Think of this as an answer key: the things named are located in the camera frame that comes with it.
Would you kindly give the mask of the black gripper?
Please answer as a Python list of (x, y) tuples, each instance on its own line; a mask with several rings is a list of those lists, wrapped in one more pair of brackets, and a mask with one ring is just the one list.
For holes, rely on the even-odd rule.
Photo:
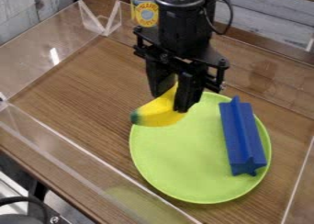
[(230, 64), (213, 49), (210, 39), (227, 31), (215, 27), (218, 0), (155, 1), (158, 24), (153, 28), (134, 28), (135, 54), (146, 61), (153, 97), (162, 96), (178, 84), (174, 110), (186, 113), (201, 101), (205, 88), (222, 90)]

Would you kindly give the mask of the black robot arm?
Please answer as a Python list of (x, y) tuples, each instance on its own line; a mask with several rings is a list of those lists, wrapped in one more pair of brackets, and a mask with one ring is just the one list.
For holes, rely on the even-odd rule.
[(134, 28), (135, 54), (146, 60), (151, 95), (159, 97), (173, 90), (173, 110), (186, 113), (206, 89), (222, 90), (230, 61), (210, 40), (226, 32), (214, 26), (217, 0), (155, 1), (158, 25)]

